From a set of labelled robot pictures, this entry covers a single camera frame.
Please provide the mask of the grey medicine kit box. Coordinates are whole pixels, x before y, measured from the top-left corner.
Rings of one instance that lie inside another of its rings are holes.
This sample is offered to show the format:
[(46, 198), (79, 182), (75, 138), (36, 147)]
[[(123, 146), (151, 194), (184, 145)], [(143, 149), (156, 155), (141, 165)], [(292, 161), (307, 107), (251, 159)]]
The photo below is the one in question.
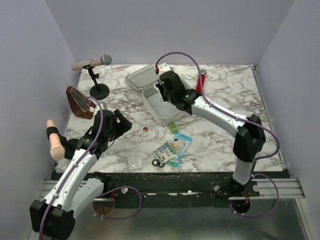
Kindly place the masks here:
[(187, 115), (162, 99), (156, 87), (159, 76), (155, 72), (153, 63), (127, 75), (125, 80), (135, 90), (141, 91), (146, 110), (160, 126), (166, 126)]

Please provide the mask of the blue cotton swab bag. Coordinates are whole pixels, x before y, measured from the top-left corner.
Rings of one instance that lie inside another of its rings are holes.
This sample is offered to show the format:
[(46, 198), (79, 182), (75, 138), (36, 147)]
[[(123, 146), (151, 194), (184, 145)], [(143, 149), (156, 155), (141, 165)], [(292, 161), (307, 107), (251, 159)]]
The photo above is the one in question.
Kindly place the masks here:
[(192, 141), (193, 139), (190, 136), (180, 132), (175, 132), (173, 140), (170, 140), (169, 143), (176, 153), (167, 163), (171, 166), (178, 167), (180, 165), (181, 158), (191, 145)]

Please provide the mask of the green small medicine box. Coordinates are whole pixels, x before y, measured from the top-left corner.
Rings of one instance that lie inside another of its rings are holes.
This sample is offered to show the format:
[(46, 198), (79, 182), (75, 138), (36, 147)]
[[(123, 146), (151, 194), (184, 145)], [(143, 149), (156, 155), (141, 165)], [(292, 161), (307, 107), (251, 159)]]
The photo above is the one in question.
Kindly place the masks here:
[(174, 122), (168, 123), (167, 126), (168, 126), (168, 129), (170, 130), (170, 132), (171, 132), (172, 134), (174, 134), (174, 133), (176, 133), (176, 132), (179, 131), (179, 130), (178, 130), (178, 127), (176, 126), (176, 124), (175, 124)]

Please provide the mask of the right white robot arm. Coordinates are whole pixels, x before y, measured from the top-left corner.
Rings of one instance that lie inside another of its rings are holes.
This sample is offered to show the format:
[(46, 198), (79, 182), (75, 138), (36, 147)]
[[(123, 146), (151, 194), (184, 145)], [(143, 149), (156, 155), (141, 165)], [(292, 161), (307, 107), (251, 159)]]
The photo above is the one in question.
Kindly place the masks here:
[(247, 192), (255, 157), (266, 142), (264, 131), (259, 127), (261, 119), (254, 114), (246, 117), (220, 105), (213, 106), (213, 102), (205, 100), (199, 91), (185, 88), (179, 75), (172, 70), (159, 76), (156, 87), (165, 102), (189, 115), (208, 120), (234, 138), (233, 153), (237, 160), (230, 191), (236, 196)]

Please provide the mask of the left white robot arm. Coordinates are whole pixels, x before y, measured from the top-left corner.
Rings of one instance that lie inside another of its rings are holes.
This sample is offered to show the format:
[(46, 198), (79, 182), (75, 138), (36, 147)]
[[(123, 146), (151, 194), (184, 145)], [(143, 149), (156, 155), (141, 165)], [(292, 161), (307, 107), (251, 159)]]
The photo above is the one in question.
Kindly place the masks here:
[(43, 198), (34, 200), (29, 208), (32, 230), (44, 236), (66, 240), (71, 235), (76, 218), (95, 196), (107, 197), (111, 185), (102, 178), (82, 181), (102, 153), (124, 133), (132, 123), (116, 109), (103, 110), (94, 117), (93, 126), (79, 139), (72, 160), (56, 185)]

